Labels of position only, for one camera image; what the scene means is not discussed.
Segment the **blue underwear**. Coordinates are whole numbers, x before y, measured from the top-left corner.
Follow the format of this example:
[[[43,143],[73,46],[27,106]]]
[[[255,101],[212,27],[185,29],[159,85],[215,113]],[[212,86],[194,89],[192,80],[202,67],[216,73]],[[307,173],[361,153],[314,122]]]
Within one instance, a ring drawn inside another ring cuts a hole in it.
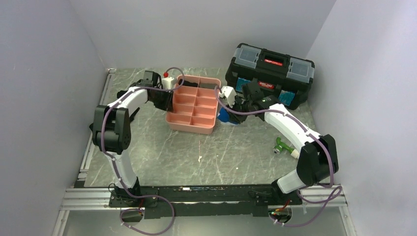
[[[226,125],[238,125],[238,122],[231,120],[231,117],[229,113],[222,107],[220,108],[217,119],[222,123]]]

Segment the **pink divided organizer tray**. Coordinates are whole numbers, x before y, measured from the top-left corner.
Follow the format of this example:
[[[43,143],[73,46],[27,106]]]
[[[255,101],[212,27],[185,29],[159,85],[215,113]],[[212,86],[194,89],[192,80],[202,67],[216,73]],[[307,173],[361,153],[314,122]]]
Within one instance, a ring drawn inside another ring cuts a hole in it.
[[[174,91],[173,111],[166,113],[166,122],[172,130],[211,134],[215,127],[218,102],[214,89],[199,88],[200,83],[221,85],[217,78],[179,75],[183,86]]]

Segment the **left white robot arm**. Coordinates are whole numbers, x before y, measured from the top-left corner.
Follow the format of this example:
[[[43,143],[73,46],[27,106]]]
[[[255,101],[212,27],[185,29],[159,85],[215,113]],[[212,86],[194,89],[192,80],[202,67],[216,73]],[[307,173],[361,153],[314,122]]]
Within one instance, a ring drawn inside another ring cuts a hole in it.
[[[139,178],[133,171],[127,149],[132,140],[131,122],[141,106],[151,102],[155,108],[171,111],[177,79],[168,72],[160,75],[145,71],[144,77],[118,92],[108,105],[98,105],[90,125],[92,142],[104,153],[117,179],[115,194],[130,207],[141,200]]]

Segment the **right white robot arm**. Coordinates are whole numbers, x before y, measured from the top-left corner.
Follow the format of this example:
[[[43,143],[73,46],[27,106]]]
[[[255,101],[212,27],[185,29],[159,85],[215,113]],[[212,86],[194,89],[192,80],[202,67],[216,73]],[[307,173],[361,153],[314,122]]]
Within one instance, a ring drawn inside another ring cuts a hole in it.
[[[274,95],[266,96],[256,82],[243,85],[243,98],[232,87],[221,90],[230,108],[229,114],[237,123],[254,115],[276,128],[294,146],[298,154],[296,168],[272,183],[271,198],[277,204],[289,199],[290,193],[319,184],[329,179],[327,187],[334,184],[334,174],[339,170],[335,139],[321,135],[293,116]]]

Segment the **rolled grey cloth in tray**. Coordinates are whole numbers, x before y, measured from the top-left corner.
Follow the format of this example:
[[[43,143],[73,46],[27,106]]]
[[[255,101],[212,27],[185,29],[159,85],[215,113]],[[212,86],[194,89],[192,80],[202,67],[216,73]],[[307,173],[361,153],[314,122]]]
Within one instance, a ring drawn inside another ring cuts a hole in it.
[[[211,84],[211,83],[200,83],[199,88],[203,89],[215,89],[218,86],[218,84]]]

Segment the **black toolbox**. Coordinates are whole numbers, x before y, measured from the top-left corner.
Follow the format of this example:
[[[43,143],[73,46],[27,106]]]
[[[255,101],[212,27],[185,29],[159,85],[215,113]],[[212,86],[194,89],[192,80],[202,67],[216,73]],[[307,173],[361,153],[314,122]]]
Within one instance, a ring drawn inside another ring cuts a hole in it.
[[[227,85],[237,93],[255,81],[265,95],[274,95],[287,109],[295,110],[308,99],[315,64],[265,48],[240,43],[225,74]]]

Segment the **green white tool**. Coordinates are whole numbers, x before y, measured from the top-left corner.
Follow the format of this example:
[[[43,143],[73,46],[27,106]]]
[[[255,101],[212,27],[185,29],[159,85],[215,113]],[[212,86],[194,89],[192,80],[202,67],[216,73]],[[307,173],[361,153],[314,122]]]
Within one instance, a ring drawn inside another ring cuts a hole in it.
[[[282,142],[280,137],[277,137],[276,145],[273,148],[273,152],[275,154],[280,154],[283,150],[288,151],[293,158],[299,159],[299,152],[295,148],[292,148],[289,145]]]

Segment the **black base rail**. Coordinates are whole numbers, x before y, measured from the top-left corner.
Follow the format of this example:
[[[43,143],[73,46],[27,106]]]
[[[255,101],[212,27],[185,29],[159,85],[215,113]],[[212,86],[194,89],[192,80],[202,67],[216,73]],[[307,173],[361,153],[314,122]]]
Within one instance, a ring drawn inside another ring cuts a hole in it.
[[[278,194],[270,184],[141,186],[135,199],[121,188],[111,190],[111,208],[141,208],[145,219],[180,216],[252,215],[267,217],[276,208],[299,206],[295,191]]]

